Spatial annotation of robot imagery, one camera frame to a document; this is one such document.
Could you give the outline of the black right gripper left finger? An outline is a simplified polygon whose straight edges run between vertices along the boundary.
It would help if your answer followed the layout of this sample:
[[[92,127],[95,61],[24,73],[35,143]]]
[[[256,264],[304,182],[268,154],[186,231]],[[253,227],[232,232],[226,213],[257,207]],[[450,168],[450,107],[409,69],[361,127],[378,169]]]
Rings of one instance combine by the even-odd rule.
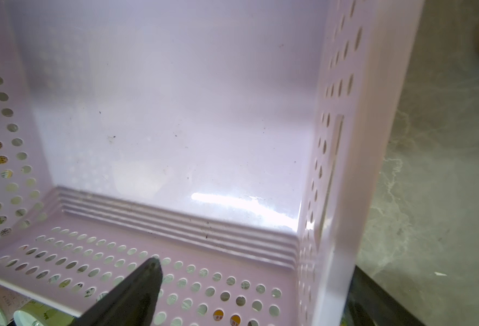
[[[150,326],[162,281],[160,261],[149,258],[72,324]]]

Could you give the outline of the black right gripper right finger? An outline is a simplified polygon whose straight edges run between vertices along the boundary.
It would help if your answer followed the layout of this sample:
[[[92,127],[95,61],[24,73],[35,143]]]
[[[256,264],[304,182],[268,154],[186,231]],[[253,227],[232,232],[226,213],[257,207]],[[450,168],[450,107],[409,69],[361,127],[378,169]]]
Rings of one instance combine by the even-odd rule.
[[[358,266],[347,296],[348,325],[424,326]]]

